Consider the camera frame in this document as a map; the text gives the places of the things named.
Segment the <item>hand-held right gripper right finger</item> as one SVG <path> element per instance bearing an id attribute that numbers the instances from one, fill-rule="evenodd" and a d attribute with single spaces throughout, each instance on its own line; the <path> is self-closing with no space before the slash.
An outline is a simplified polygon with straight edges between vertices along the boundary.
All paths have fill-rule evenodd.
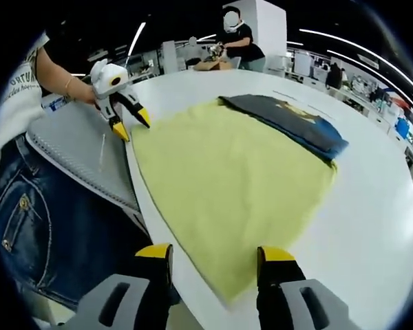
<path id="1" fill-rule="evenodd" d="M 277 247 L 257 248 L 256 305 L 261 329 L 351 328 L 347 304 Z"/>

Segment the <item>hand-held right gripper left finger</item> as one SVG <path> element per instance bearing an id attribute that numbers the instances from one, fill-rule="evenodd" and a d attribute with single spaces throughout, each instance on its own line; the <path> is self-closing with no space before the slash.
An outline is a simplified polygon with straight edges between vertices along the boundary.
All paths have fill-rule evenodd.
<path id="1" fill-rule="evenodd" d="M 172 305 L 173 246 L 135 253 L 132 275 L 113 274 L 78 304 L 77 329 L 165 329 Z"/>

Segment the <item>person's left hand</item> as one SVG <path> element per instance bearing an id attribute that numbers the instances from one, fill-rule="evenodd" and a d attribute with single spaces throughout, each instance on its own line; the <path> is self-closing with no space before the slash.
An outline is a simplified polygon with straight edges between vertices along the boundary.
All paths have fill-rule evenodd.
<path id="1" fill-rule="evenodd" d="M 81 80 L 75 81 L 75 86 L 72 88 L 73 98 L 89 105 L 96 104 L 96 96 L 92 87 Z"/>

